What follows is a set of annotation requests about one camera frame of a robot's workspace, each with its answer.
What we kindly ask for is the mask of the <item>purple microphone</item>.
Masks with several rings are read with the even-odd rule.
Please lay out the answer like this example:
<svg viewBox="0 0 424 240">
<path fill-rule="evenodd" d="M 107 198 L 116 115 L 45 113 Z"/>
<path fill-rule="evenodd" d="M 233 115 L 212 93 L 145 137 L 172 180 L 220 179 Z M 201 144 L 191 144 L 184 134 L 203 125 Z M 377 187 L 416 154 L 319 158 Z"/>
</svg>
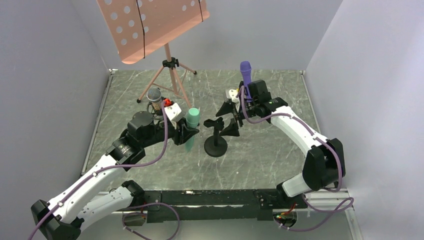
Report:
<svg viewBox="0 0 424 240">
<path fill-rule="evenodd" d="M 240 73 L 242 75 L 243 86 L 245 91 L 245 99 L 247 102 L 252 101 L 252 97 L 249 90 L 249 84 L 252 82 L 252 67 L 249 61 L 245 60 L 240 63 Z"/>
</svg>

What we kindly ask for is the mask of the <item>glitter silver microphone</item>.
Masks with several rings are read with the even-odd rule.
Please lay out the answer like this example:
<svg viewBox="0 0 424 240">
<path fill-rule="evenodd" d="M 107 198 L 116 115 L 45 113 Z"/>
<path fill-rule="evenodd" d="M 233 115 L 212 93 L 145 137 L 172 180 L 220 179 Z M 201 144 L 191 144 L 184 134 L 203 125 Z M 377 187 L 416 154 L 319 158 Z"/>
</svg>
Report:
<svg viewBox="0 0 424 240">
<path fill-rule="evenodd" d="M 153 109 L 155 111 L 161 111 L 162 110 L 162 92 L 158 87 L 152 87 L 147 91 L 146 94 L 147 99 L 151 103 Z"/>
</svg>

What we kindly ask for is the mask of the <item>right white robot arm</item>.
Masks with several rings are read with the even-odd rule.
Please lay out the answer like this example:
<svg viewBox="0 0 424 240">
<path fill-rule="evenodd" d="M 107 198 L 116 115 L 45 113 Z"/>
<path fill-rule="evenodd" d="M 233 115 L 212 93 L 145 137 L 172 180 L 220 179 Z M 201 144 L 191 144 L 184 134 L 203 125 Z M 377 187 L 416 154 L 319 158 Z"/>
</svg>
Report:
<svg viewBox="0 0 424 240">
<path fill-rule="evenodd" d="M 303 121 L 281 97 L 272 97 L 264 80 L 239 89 L 225 91 L 224 102 L 216 117 L 231 114 L 226 131 L 238 135 L 243 121 L 251 124 L 268 122 L 286 134 L 305 156 L 301 173 L 278 184 L 280 195 L 294 198 L 340 183 L 346 175 L 343 144 L 337 138 L 329 139 Z"/>
</svg>

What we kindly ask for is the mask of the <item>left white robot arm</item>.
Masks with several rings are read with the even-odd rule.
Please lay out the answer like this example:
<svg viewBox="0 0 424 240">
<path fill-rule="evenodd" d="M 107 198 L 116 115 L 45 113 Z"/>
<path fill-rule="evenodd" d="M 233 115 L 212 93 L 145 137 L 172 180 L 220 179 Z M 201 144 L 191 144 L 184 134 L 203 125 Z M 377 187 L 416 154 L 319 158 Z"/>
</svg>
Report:
<svg viewBox="0 0 424 240">
<path fill-rule="evenodd" d="M 173 140 L 182 145 L 199 132 L 174 107 L 168 107 L 163 120 L 156 121 L 147 111 L 134 114 L 120 137 L 106 150 L 99 161 L 69 188 L 48 201 L 38 200 L 31 213 L 40 231 L 48 240 L 75 240 L 87 227 L 112 212 L 152 205 L 153 199 L 133 180 L 102 197 L 97 194 L 115 178 L 131 168 L 140 168 L 145 149 Z"/>
</svg>

